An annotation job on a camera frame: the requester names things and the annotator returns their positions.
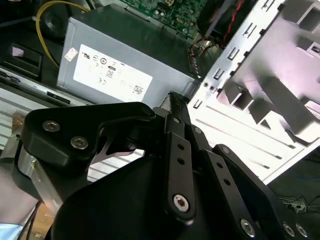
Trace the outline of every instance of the power supply label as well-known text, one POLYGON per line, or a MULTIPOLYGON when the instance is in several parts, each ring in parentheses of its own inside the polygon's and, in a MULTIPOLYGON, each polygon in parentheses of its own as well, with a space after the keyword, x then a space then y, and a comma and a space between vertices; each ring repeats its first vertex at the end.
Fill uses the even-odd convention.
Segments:
POLYGON ((81 44, 73 79, 121 101, 141 102, 152 76, 81 44))

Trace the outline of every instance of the motherboard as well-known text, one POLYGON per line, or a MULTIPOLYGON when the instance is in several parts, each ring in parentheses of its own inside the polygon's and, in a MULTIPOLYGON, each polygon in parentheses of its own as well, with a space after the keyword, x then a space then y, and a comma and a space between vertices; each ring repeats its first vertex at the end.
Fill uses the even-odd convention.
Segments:
POLYGON ((207 0, 121 0, 131 8, 176 30, 186 38, 197 36, 197 18, 207 0))

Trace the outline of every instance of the power supply unit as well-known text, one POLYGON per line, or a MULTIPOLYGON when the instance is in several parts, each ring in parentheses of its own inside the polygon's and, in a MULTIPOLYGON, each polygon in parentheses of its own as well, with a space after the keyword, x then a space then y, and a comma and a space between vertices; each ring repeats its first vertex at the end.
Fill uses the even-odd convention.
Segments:
POLYGON ((93 103, 155 107, 200 83, 183 39, 116 4, 70 18, 62 55, 58 86, 93 103))

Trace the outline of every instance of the circuit board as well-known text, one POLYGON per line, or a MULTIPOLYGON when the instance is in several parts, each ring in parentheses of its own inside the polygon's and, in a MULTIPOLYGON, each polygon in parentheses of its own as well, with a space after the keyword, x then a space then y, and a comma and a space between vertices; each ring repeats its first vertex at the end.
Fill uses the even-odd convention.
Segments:
POLYGON ((131 8, 193 39, 197 18, 207 0, 121 0, 131 8))

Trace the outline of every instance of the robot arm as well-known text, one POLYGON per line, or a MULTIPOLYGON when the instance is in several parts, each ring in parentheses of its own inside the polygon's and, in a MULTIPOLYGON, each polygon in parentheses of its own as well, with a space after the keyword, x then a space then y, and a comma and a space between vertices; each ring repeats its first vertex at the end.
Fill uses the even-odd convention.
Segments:
POLYGON ((32 111, 14 163, 17 185, 56 214, 53 240, 311 239, 230 148, 211 148, 174 92, 154 110, 129 102, 32 111), (88 183, 90 164, 136 149, 141 158, 88 183))

